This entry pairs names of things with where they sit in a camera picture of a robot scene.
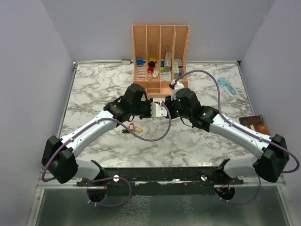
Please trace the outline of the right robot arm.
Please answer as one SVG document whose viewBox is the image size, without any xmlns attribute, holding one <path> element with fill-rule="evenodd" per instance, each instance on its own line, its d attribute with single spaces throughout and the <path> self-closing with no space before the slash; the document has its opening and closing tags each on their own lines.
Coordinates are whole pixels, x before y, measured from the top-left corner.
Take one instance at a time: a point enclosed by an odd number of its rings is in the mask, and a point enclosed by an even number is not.
<svg viewBox="0 0 301 226">
<path fill-rule="evenodd" d="M 223 160 L 216 172 L 216 179 L 221 184 L 240 176 L 259 176 L 275 183 L 289 161 L 283 136 L 270 137 L 223 118 L 217 109 L 201 105 L 189 88 L 166 96 L 165 105 L 172 118 L 187 119 L 193 127 L 225 137 L 252 154 L 248 158 Z"/>
</svg>

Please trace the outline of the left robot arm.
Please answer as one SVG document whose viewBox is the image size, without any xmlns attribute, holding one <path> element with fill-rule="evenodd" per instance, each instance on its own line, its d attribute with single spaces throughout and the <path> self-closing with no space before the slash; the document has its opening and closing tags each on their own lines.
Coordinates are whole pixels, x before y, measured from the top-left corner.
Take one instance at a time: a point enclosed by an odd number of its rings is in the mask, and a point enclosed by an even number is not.
<svg viewBox="0 0 301 226">
<path fill-rule="evenodd" d="M 94 161 L 80 161 L 77 157 L 100 136 L 131 117 L 149 118 L 152 101 L 142 86 L 131 84 L 123 96 L 106 104 L 95 118 L 75 132 L 62 138 L 51 136 L 41 161 L 43 172 L 50 172 L 61 184 L 72 178 L 86 178 L 92 185 L 100 185 L 104 179 L 100 165 Z"/>
</svg>

